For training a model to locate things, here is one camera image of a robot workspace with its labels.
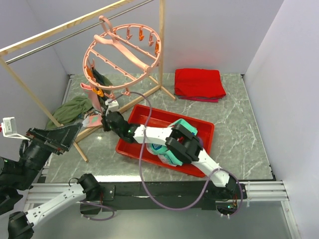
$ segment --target black cable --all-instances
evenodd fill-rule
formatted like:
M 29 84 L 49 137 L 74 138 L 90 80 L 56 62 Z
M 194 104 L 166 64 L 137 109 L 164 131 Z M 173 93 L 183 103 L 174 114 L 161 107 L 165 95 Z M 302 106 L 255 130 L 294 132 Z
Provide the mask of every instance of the black cable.
M 70 178 L 70 180 L 69 180 L 69 186 L 71 187 L 71 184 L 70 184 L 70 182 L 71 182 L 71 180 L 72 179 L 76 179 L 77 180 L 77 182 L 79 181 L 79 179 L 78 178 Z
M 29 141 L 27 139 L 22 140 L 19 148 L 19 155 L 23 157 L 25 150 L 29 147 Z

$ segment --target red plastic bin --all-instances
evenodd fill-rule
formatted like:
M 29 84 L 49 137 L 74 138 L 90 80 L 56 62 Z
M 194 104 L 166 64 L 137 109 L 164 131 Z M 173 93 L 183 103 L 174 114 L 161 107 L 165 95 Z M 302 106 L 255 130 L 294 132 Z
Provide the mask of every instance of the red plastic bin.
M 128 122 L 145 124 L 146 119 L 149 115 L 149 112 L 150 112 L 149 107 L 142 106 L 142 105 L 135 105 Z M 152 108 L 152 115 L 148 123 L 148 126 L 167 127 L 178 119 L 184 119 L 189 124 L 197 128 L 198 130 L 197 136 L 199 136 L 203 140 L 204 148 L 209 154 L 211 143 L 213 141 L 213 134 L 214 134 L 214 128 L 215 128 L 214 124 L 212 123 L 199 120 L 199 119 L 194 119 L 187 116 L 182 116 L 172 112 L 167 112 L 167 111 L 162 111 L 156 108 Z M 118 144 L 116 145 L 115 151 L 119 154 L 138 159 L 140 156 L 141 147 L 142 147 L 141 144 L 126 143 L 124 140 L 120 139 Z M 156 164 L 161 167 L 186 173 L 192 176 L 196 176 L 200 178 L 205 176 L 205 174 L 202 171 L 200 171 L 198 168 L 196 168 L 194 165 L 191 165 L 191 164 L 183 164 L 182 166 L 174 167 L 174 166 L 170 166 L 168 164 L 162 163 L 161 160 L 156 155 L 149 153 L 146 148 L 144 148 L 142 160 L 149 163 Z

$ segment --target gray marble surface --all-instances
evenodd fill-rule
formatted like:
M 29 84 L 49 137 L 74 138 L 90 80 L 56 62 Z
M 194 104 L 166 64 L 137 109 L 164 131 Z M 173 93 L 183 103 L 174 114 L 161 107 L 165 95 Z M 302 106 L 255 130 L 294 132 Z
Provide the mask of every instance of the gray marble surface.
M 122 75 L 107 75 L 114 83 L 124 82 Z M 87 82 L 83 75 L 75 76 L 70 85 L 67 101 L 82 95 L 80 82 Z M 218 103 L 179 100 L 176 102 L 163 91 L 149 96 L 153 107 L 181 115 L 209 121 L 215 124 L 210 156 L 220 166 L 231 171 L 238 179 L 272 179 L 271 168 L 263 147 L 248 95 L 239 74 L 222 75 L 227 96 Z M 174 74 L 165 74 L 163 85 L 173 93 Z M 154 83 L 145 79 L 131 87 L 131 91 L 146 92 Z M 120 106 L 137 96 L 119 98 Z M 132 110 L 123 114 L 128 119 Z M 119 138 L 113 132 L 97 130 L 79 142 L 79 146 L 90 160 L 84 162 L 72 147 L 64 155 L 54 155 L 46 182 L 65 183 L 72 177 L 92 173 L 98 181 L 140 181 L 138 160 L 115 152 Z M 146 181 L 189 181 L 203 180 L 150 163 L 142 163 Z

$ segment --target purple cable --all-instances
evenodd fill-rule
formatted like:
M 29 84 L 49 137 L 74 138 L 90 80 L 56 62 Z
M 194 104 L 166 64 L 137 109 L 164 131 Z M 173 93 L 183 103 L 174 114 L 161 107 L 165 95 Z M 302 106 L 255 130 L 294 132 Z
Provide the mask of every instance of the purple cable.
M 92 221 L 99 221 L 99 222 L 101 222 L 101 221 L 107 221 L 107 220 L 109 220 L 109 219 L 112 219 L 112 218 L 114 217 L 114 215 L 115 215 L 115 212 L 114 212 L 114 209 L 113 209 L 113 208 L 110 208 L 110 207 L 107 207 L 107 206 L 104 206 L 104 205 L 99 205 L 99 204 L 96 204 L 96 203 L 89 203 L 89 202 L 83 201 L 83 200 L 80 201 L 80 203 L 84 203 L 84 204 L 91 205 L 91 206 L 95 206 L 95 207 L 99 207 L 99 208 L 104 208 L 104 209 L 107 209 L 107 210 L 109 210 L 109 211 L 112 212 L 112 215 L 109 216 L 108 218 L 101 218 L 101 219 L 91 218 L 91 217 L 89 217 L 89 216 L 87 216 L 87 215 L 83 215 L 83 217 L 88 218 L 88 219 L 90 219 L 90 220 L 92 220 Z
M 145 184 L 145 181 L 144 181 L 144 178 L 143 178 L 143 175 L 142 175 L 142 155 L 143 155 L 144 146 L 145 146 L 145 140 L 146 140 L 146 126 L 148 125 L 148 123 L 149 123 L 149 121 L 150 121 L 150 118 L 151 118 L 152 106 L 151 106 L 151 103 L 150 103 L 150 101 L 148 100 L 148 98 L 145 97 L 143 94 L 141 94 L 141 93 L 139 93 L 139 92 L 133 92 L 133 91 L 132 91 L 131 93 L 142 96 L 142 97 L 148 102 L 148 104 L 149 104 L 149 106 L 150 106 L 150 113 L 149 113 L 149 116 L 148 116 L 148 118 L 146 119 L 146 122 L 145 122 L 143 143 L 142 143 L 142 147 L 141 147 L 141 151 L 140 151 L 140 157 L 139 157 L 139 168 L 140 168 L 140 177 L 141 177 L 142 185 L 143 185 L 143 187 L 144 187 L 144 189 L 145 189 L 147 195 L 150 197 L 150 199 L 151 199 L 154 203 L 156 203 L 158 206 L 160 206 L 160 207 L 162 207 L 162 208 L 164 208 L 164 209 L 167 209 L 167 210 L 171 210 L 171 211 L 184 211 L 184 210 L 190 209 L 190 208 L 193 207 L 195 204 L 197 204 L 198 201 L 199 201 L 199 200 L 201 199 L 201 197 L 203 196 L 203 194 L 204 194 L 204 192 L 205 192 L 205 190 L 206 190 L 206 187 L 207 187 L 207 185 L 208 185 L 208 182 L 209 182 L 209 180 L 210 180 L 210 177 L 211 177 L 214 173 L 216 173 L 217 171 L 224 171 L 224 172 L 228 173 L 230 176 L 232 176 L 232 177 L 236 180 L 236 183 L 238 184 L 238 187 L 239 187 L 239 190 L 240 190 L 240 204 L 239 204 L 237 210 L 236 210 L 232 215 L 230 215 L 230 216 L 235 215 L 235 214 L 240 210 L 240 208 L 241 208 L 241 206 L 242 206 L 242 204 L 243 204 L 243 190 L 242 190 L 242 187 L 241 187 L 241 185 L 240 185 L 238 179 L 237 179 L 232 173 L 228 172 L 227 170 L 225 170 L 225 169 L 223 169 L 223 168 L 216 168 L 216 169 L 214 169 L 214 170 L 209 174 L 209 176 L 208 176 L 208 178 L 207 178 L 207 180 L 206 180 L 206 182 L 205 182 L 205 184 L 204 184 L 204 187 L 203 187 L 203 189 L 201 190 L 201 192 L 200 192 L 199 196 L 197 197 L 197 199 L 196 199 L 193 203 L 191 203 L 190 205 L 188 205 L 188 206 L 186 206 L 186 207 L 183 207 L 183 208 L 170 208 L 170 207 L 167 207 L 167 206 L 163 205 L 162 203 L 158 202 L 158 201 L 152 196 L 152 194 L 149 192 L 149 190 L 148 190 L 148 188 L 147 188 L 147 186 L 146 186 L 146 184 Z

